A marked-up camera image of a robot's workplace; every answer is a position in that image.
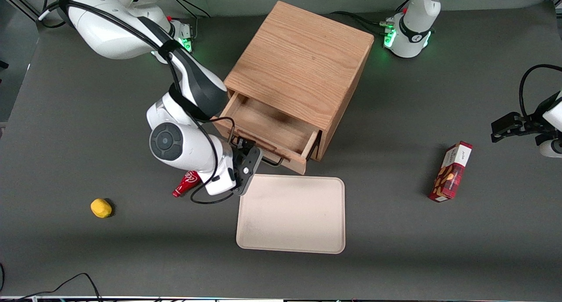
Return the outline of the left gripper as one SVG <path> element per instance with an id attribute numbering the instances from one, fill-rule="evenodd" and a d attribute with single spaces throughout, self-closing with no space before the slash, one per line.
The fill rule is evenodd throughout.
<path id="1" fill-rule="evenodd" d="M 492 133 L 490 140 L 497 143 L 508 137 L 521 137 L 534 133 L 548 134 L 553 138 L 561 138 L 562 130 L 562 98 L 558 91 L 542 101 L 533 114 L 525 118 L 525 124 L 521 115 L 510 112 L 490 124 Z"/>

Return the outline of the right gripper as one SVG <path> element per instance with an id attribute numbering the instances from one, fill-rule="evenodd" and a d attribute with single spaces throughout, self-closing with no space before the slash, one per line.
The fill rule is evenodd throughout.
<path id="1" fill-rule="evenodd" d="M 211 169 L 203 173 L 203 182 L 207 193 L 215 196 L 235 188 L 234 163 L 243 163 L 256 142 L 244 137 L 237 137 L 236 146 L 230 146 L 221 139 L 212 141 L 216 150 L 217 166 L 212 164 Z"/>

